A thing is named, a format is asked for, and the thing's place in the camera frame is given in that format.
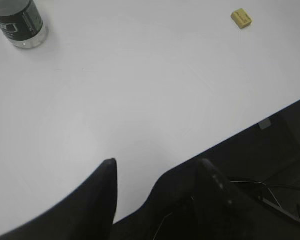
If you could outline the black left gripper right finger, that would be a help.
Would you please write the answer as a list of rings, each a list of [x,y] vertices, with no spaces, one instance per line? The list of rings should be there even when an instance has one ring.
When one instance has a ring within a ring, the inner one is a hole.
[[[300,223],[242,192],[207,159],[197,161],[193,198],[203,240],[300,240]]]

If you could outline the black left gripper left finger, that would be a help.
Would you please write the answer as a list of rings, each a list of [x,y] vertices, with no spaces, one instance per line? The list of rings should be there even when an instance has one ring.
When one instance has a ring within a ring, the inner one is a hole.
[[[107,240],[117,202],[118,168],[111,158],[61,202],[0,240]]]

